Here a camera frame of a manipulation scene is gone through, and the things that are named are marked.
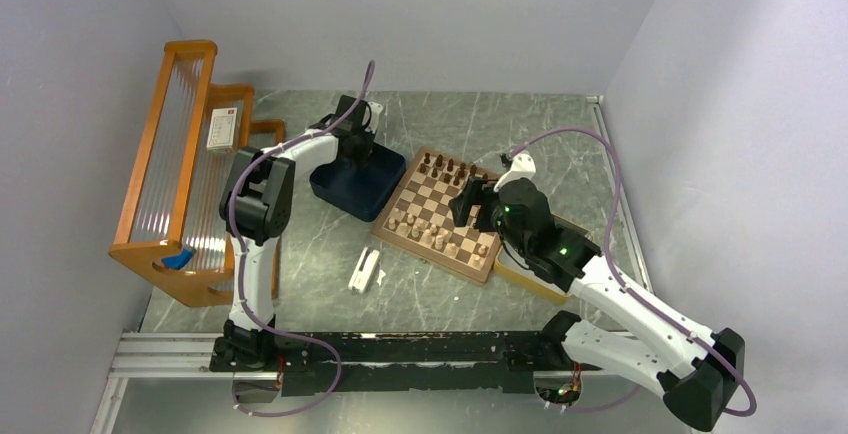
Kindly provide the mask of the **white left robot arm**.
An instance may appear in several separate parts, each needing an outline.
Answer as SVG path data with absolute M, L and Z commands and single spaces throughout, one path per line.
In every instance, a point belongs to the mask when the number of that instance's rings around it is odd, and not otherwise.
M 342 96 L 334 113 L 298 137 L 236 152 L 219 204 L 234 259 L 233 299 L 222 340 L 249 368 L 264 369 L 277 354 L 269 291 L 273 243 L 289 223 L 295 181 L 337 160 L 365 162 L 385 113 L 382 104 Z

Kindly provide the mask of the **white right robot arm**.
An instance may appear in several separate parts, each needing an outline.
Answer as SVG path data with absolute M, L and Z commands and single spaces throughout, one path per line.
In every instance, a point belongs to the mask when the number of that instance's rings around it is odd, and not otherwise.
M 699 431 L 711 431 L 732 411 L 728 404 L 738 389 L 749 400 L 743 415 L 756 411 L 741 336 L 730 328 L 715 332 L 625 279 L 582 229 L 552 215 L 547 197 L 529 179 L 472 178 L 449 208 L 456 226 L 474 215 L 475 229 L 497 234 L 537 278 L 588 302 L 629 333 L 609 334 L 577 315 L 558 315 L 539 343 L 548 366 L 573 361 L 626 378 Z

